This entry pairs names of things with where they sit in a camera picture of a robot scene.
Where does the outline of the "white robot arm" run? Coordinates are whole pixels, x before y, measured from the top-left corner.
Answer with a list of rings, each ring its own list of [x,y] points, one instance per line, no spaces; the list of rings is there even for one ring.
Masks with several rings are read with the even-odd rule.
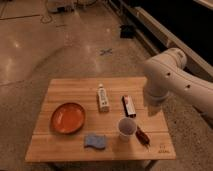
[[[147,78],[145,97],[152,105],[158,105],[172,92],[197,108],[213,125],[213,82],[184,71],[186,63],[187,57],[179,48],[167,49],[145,60],[142,63]]]

